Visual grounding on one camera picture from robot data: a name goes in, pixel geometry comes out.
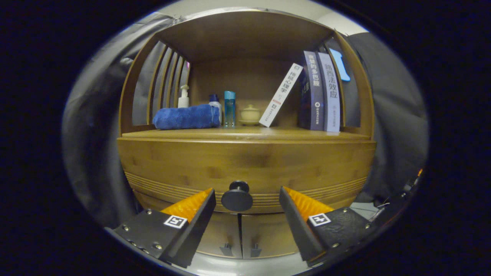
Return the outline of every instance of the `transparent bottle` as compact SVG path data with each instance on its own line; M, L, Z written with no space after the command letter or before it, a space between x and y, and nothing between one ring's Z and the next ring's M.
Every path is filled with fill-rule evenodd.
M225 128L235 128L235 93L232 91L225 91L225 108L223 126Z

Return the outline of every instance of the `blue towel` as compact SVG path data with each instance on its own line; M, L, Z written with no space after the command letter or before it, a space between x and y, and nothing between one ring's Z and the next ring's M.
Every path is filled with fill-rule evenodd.
M220 126L218 108L210 105L161 109L155 114L152 123L158 129L193 129Z

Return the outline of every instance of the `dark blue book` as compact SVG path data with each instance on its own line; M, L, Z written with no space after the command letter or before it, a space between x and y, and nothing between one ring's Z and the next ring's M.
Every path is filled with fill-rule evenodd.
M301 80L299 126L324 130L324 90L319 62L314 52L303 51L305 64Z

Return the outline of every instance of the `blue bottle cap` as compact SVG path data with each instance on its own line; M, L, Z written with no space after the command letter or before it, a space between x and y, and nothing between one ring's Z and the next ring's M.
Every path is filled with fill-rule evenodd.
M225 91L225 100L235 100L235 93L232 91Z
M211 94L208 95L210 97L210 102L218 102L218 95L216 94Z

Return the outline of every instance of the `wooden shelf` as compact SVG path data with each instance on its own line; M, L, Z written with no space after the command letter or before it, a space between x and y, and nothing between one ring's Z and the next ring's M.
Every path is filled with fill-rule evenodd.
M124 133L123 138L145 139L185 139L185 140L295 140L295 141L340 141L340 140L370 140L369 136L347 132L328 133L313 131L299 127L246 127L237 126L235 129L180 129L180 130L147 130Z

